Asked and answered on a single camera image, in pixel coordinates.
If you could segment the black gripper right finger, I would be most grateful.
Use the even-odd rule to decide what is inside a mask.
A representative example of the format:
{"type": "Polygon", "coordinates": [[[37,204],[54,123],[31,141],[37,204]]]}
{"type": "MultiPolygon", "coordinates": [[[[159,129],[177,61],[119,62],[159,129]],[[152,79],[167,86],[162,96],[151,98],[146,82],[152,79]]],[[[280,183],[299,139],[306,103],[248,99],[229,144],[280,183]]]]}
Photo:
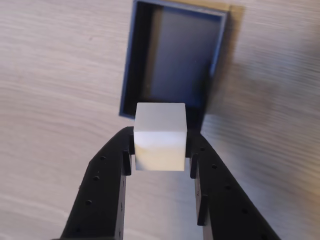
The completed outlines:
{"type": "Polygon", "coordinates": [[[195,183],[197,225],[203,229],[203,239],[279,239],[200,132],[188,131],[186,157],[195,183]]]}

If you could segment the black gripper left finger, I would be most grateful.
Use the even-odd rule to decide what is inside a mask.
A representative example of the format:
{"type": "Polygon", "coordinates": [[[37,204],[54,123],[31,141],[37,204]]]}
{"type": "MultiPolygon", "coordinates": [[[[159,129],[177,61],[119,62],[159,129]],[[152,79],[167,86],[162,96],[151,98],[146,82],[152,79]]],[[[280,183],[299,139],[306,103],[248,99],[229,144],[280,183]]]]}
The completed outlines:
{"type": "Polygon", "coordinates": [[[133,127],[116,133],[89,161],[61,240],[122,240],[133,127]]]}

